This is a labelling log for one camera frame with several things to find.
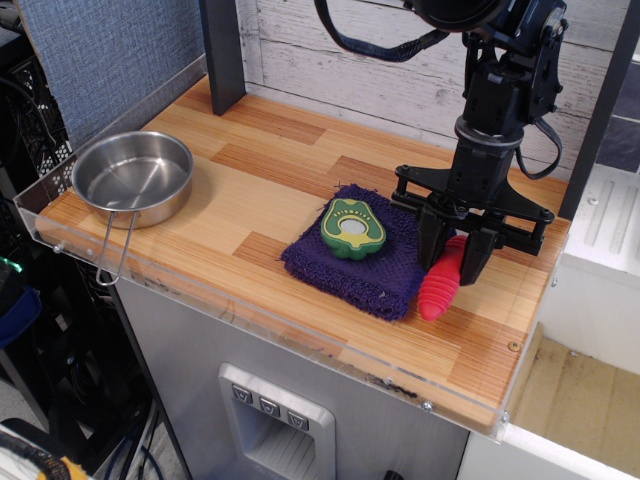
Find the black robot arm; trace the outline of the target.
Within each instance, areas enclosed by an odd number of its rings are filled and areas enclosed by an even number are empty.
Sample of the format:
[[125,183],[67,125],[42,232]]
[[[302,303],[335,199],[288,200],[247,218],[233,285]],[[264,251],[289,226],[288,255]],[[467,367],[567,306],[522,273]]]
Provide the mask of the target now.
[[524,129],[536,126],[562,144],[544,116],[556,109],[561,43],[568,23],[562,1],[411,1],[440,33],[462,35],[466,104],[457,118],[451,168],[397,168],[395,206],[416,215],[418,262],[430,269],[451,230],[467,233],[463,286],[476,282],[493,251],[539,253],[554,214],[508,183],[521,161]]

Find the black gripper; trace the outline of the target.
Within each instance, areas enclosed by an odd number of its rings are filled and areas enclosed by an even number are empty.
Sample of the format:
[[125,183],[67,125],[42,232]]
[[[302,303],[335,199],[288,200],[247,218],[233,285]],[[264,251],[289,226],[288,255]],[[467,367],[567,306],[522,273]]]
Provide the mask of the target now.
[[392,203],[419,220],[418,262],[425,271],[442,255],[452,229],[469,233],[461,286],[478,280],[496,247],[539,253],[545,229],[555,216],[508,182],[511,160],[521,157],[520,143],[461,138],[449,169],[396,168]]

